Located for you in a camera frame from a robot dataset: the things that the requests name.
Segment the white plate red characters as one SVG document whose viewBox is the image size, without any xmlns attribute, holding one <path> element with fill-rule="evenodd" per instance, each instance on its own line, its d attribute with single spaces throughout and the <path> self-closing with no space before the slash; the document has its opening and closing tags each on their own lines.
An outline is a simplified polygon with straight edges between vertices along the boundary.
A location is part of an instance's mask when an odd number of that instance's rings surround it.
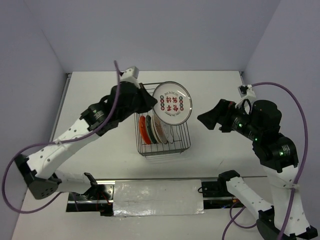
<svg viewBox="0 0 320 240">
<path fill-rule="evenodd" d="M 185 123 L 192 113 L 193 103 L 188 90 L 175 81 L 160 83 L 153 91 L 157 100 L 153 113 L 165 124 L 178 126 Z"/>
</svg>

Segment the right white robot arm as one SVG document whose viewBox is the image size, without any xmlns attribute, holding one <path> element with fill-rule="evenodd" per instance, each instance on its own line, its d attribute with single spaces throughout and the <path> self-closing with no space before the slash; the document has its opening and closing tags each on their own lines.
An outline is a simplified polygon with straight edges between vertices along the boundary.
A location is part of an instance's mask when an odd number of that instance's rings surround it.
<svg viewBox="0 0 320 240">
<path fill-rule="evenodd" d="M 236 131 L 252 141 L 252 149 L 262 165 L 272 195 L 272 203 L 255 193 L 235 170 L 219 174 L 217 190 L 223 196 L 234 195 L 256 219 L 260 235 L 265 240 L 277 240 L 286 224 L 283 240 L 301 238 L 311 240 L 318 236 L 316 228 L 306 218 L 301 195 L 294 180 L 298 174 L 298 154 L 293 141 L 280 133 L 282 113 L 275 103 L 257 100 L 250 113 L 237 107 L 233 101 L 221 99 L 210 111 L 197 119 L 213 130 Z"/>
</svg>

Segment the white plate green rim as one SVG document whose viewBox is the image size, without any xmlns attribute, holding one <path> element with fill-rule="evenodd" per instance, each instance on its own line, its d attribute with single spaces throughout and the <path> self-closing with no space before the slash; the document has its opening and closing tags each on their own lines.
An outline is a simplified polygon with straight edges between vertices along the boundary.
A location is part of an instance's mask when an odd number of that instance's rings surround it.
<svg viewBox="0 0 320 240">
<path fill-rule="evenodd" d="M 164 122 L 161 123 L 164 135 L 170 144 L 180 140 L 178 135 L 178 127 L 176 125 L 169 125 Z"/>
</svg>

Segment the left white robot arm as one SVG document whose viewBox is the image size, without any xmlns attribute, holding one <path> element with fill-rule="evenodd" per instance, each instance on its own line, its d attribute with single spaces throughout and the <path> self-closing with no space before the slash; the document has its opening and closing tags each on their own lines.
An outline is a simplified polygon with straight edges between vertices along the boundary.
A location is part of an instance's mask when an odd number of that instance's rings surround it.
<svg viewBox="0 0 320 240">
<path fill-rule="evenodd" d="M 19 154 L 14 162 L 33 197 L 42 200 L 54 192 L 78 193 L 90 200 L 100 190 L 89 173 L 69 173 L 58 168 L 76 152 L 96 141 L 132 114 L 146 113 L 156 104 L 142 83 L 123 81 L 110 94 L 91 104 L 56 140 L 31 154 Z"/>
</svg>

